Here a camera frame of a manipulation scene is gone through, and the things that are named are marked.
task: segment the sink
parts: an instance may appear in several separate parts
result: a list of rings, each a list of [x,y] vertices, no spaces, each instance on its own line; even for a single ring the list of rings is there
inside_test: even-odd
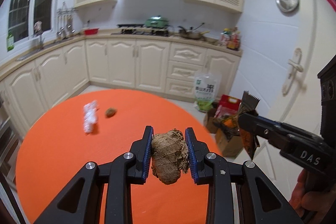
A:
[[[43,51],[43,50],[46,50],[46,49],[48,49],[48,48],[50,48],[50,47],[53,47],[53,46],[58,45],[58,44],[61,44],[61,43],[63,43],[63,42],[65,42],[65,41],[61,41],[61,42],[53,42],[53,43],[51,43],[51,44],[45,45],[45,46],[43,46],[43,48],[38,48],[38,49],[36,49],[36,50],[33,50],[33,51],[31,51],[31,52],[29,52],[29,53],[27,53],[27,54],[25,54],[25,55],[19,57],[18,59],[16,59],[16,61],[23,61],[23,60],[25,60],[25,59],[31,57],[32,55],[34,55],[34,54],[36,54],[36,53],[38,53],[38,52],[41,52],[41,51]]]

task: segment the small brown clay piece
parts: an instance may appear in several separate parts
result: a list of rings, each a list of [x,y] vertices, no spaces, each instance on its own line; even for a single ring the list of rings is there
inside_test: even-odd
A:
[[[173,129],[163,134],[155,134],[152,140],[153,175],[164,184],[175,183],[189,169],[189,151],[183,134]]]
[[[105,111],[105,116],[107,118],[110,118],[110,117],[114,116],[114,114],[116,114],[116,112],[117,112],[117,110],[115,108],[110,107]]]

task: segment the orange tabletop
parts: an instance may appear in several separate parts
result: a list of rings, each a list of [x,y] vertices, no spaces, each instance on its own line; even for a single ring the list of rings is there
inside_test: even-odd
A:
[[[98,102],[98,123],[93,133],[85,134],[83,106],[93,100]],[[109,107],[118,111],[106,118]],[[219,153],[209,132],[195,118],[161,97],[134,90],[76,96],[45,113],[28,131],[18,152],[16,186],[29,221],[37,219],[86,162],[113,161],[142,138],[146,125],[153,126],[154,134],[174,128],[184,133],[193,127],[197,139]],[[132,185],[131,193],[134,224],[205,223],[208,186],[195,185],[190,172],[181,174],[175,184],[164,185],[150,170],[147,182]],[[100,223],[104,223],[104,208]]]

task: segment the green pot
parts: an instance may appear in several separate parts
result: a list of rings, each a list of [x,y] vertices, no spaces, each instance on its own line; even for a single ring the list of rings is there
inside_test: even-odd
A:
[[[151,17],[146,20],[145,25],[152,28],[165,28],[169,26],[169,20],[161,16]]]

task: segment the gas stove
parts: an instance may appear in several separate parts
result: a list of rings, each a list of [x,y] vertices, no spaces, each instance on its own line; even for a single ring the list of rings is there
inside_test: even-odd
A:
[[[118,27],[121,28],[121,30],[120,33],[117,34],[170,36],[168,28],[151,28],[145,27],[144,24],[118,24]]]

